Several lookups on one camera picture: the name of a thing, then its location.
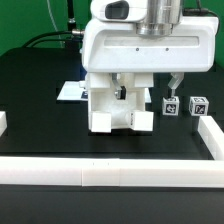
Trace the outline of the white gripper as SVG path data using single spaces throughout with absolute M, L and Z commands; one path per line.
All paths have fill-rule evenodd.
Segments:
M 92 0 L 83 38 L 88 72 L 112 73 L 115 97 L 126 99 L 117 73 L 173 72 L 168 97 L 183 72 L 204 72 L 214 62 L 219 20 L 184 16 L 183 0 Z

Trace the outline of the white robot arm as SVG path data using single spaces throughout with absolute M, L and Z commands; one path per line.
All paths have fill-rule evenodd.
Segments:
M 208 71 L 219 21 L 182 6 L 183 0 L 93 0 L 82 47 L 88 96 L 125 99 L 152 88 L 156 73 L 181 79 Z

